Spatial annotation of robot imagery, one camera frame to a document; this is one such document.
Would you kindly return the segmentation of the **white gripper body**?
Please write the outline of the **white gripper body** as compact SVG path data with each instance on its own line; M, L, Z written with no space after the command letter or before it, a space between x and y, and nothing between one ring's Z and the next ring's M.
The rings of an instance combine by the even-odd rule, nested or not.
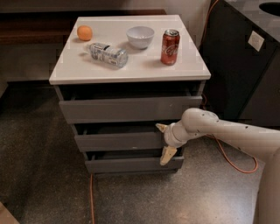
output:
M179 148L190 140L190 135L181 121L173 122L165 129L164 140L169 146Z

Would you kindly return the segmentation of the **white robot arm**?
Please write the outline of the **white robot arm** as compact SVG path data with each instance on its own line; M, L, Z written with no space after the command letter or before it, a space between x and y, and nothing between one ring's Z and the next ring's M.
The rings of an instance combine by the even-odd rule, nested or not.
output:
M161 165L187 141L211 135L265 163L258 193L258 224L280 224L280 131L219 119L210 111L187 109L178 122L159 123L163 133Z

